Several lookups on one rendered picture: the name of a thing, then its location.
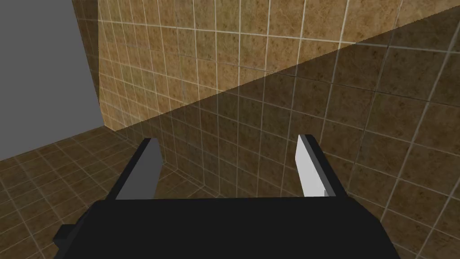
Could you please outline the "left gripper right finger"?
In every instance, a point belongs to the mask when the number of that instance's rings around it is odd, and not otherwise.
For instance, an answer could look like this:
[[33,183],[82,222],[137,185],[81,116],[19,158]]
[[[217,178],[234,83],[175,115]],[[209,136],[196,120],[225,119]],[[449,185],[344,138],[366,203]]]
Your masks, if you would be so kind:
[[347,197],[314,136],[298,135],[295,163],[305,197]]

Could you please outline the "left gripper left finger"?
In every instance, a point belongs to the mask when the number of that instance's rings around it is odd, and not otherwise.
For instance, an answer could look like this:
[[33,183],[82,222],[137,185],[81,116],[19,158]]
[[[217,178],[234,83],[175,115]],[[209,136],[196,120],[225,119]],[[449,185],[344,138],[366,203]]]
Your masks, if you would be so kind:
[[152,200],[156,193],[163,158],[156,138],[145,138],[125,166],[107,200]]

